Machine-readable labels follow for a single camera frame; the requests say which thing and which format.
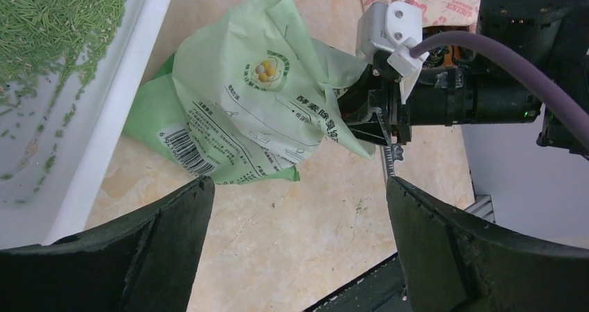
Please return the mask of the green cat litter bag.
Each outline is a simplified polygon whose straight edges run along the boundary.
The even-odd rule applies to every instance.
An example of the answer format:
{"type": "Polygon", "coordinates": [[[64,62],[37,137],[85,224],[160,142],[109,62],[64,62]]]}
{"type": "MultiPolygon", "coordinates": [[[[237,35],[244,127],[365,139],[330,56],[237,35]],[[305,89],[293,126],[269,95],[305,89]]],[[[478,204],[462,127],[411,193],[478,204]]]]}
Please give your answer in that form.
{"type": "Polygon", "coordinates": [[[218,184],[299,178],[328,138],[371,158],[337,102],[367,65],[312,38],[293,0],[248,0],[184,40],[138,88],[123,132],[218,184]]]}

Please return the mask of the white plastic litter box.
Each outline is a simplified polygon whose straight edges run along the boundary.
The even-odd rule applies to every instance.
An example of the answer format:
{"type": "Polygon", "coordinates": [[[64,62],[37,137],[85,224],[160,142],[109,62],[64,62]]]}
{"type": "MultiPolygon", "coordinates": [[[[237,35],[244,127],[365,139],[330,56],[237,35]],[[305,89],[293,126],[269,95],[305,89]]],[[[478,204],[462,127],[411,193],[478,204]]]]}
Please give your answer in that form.
{"type": "Polygon", "coordinates": [[[46,188],[30,204],[1,206],[2,248],[48,245],[84,229],[170,1],[127,1],[99,79],[102,89],[83,101],[81,123],[72,127],[46,188]]]}

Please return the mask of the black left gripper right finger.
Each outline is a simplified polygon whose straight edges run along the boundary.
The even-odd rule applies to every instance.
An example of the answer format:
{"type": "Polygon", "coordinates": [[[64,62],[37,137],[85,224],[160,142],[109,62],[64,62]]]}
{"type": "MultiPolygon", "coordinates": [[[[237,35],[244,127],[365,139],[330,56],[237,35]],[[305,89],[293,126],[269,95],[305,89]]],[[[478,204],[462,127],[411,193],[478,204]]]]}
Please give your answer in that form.
{"type": "Polygon", "coordinates": [[[588,310],[588,250],[501,227],[399,177],[386,197],[414,311],[588,310]]]}

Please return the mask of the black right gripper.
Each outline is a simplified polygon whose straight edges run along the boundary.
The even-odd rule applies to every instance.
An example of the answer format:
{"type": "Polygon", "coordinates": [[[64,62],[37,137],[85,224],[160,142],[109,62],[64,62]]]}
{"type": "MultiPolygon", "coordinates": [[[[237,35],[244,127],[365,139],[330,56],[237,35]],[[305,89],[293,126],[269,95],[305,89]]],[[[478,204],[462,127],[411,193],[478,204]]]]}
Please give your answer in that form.
{"type": "Polygon", "coordinates": [[[406,145],[412,126],[531,123],[541,102],[513,79],[483,71],[476,63],[424,69],[409,98],[401,100],[401,77],[379,51],[339,99],[342,118],[359,140],[406,145]]]}

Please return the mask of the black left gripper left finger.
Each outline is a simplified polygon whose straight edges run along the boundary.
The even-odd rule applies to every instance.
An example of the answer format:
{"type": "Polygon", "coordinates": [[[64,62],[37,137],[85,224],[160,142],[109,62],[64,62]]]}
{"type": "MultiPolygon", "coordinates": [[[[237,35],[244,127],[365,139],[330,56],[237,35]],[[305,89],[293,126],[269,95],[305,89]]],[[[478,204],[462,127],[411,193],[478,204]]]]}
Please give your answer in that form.
{"type": "Polygon", "coordinates": [[[212,214],[208,177],[50,245],[1,251],[2,311],[185,311],[212,214]]]}

